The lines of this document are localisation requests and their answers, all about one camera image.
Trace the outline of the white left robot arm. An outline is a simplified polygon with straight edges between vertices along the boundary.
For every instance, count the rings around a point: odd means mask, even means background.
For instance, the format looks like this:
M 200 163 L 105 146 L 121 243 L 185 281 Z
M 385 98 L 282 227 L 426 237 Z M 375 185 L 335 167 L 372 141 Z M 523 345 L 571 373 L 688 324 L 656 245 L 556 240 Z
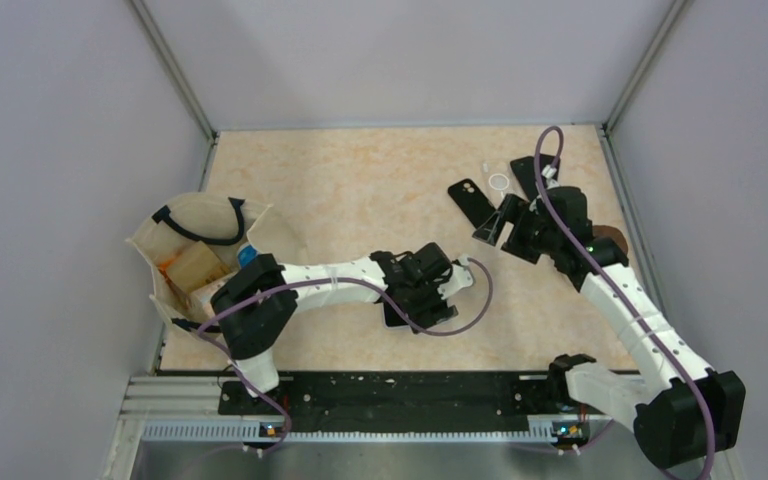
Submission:
M 388 328 L 432 334 L 457 316 L 450 299 L 474 284 L 470 259 L 450 259 L 435 243 L 416 252 L 376 251 L 343 263 L 296 265 L 272 254 L 253 257 L 211 297 L 214 323 L 234 370 L 245 383 L 243 401 L 257 413 L 279 404 L 273 347 L 290 320 L 343 304 L 379 304 Z

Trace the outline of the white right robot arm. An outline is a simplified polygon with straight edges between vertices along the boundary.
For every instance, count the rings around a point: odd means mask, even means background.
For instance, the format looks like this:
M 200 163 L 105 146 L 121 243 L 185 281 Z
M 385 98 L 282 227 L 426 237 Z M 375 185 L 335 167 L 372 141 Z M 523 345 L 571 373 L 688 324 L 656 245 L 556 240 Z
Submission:
M 550 364 L 546 397 L 560 412 L 580 404 L 631 431 L 657 468 L 735 447 L 746 387 L 733 371 L 719 372 L 681 338 L 648 297 L 623 248 L 598 233 L 577 187 L 556 187 L 527 201 L 515 194 L 493 206 L 476 187 L 462 211 L 473 238 L 529 263 L 549 257 L 555 269 L 608 321 L 642 377 L 635 383 L 587 354 Z

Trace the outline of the black phone case with camera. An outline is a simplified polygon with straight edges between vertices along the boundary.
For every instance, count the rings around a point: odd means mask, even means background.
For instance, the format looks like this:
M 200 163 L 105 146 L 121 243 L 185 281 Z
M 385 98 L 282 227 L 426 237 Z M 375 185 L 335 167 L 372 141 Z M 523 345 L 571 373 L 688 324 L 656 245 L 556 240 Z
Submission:
M 481 227 L 496 211 L 472 179 L 456 181 L 447 188 L 447 194 L 475 229 Z

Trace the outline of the lavender phone case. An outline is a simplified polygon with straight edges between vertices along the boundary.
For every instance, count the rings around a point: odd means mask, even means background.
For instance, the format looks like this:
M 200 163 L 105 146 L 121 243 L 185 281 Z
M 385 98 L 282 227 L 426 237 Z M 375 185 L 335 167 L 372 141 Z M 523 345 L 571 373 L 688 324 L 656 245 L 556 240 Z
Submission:
M 384 312 L 384 324 L 386 328 L 410 328 L 411 316 L 408 310 L 394 301 L 382 301 Z

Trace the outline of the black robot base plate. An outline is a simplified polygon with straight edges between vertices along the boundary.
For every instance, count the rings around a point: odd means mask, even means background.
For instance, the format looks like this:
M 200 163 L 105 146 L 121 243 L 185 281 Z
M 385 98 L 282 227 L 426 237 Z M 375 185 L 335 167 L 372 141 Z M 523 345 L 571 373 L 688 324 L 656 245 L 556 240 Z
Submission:
M 280 415 L 294 433 L 550 433 L 594 420 L 596 410 L 562 404 L 545 375 L 515 371 L 286 371 L 266 399 L 239 381 L 221 388 L 221 415 Z

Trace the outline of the clear magsafe phone case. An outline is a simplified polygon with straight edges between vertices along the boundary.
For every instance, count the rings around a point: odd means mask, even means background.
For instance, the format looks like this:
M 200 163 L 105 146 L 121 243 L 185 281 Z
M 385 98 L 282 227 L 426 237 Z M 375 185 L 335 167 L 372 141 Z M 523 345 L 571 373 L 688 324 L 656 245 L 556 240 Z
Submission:
M 501 201 L 507 194 L 515 192 L 508 161 L 484 160 L 481 163 L 481 172 L 490 199 Z

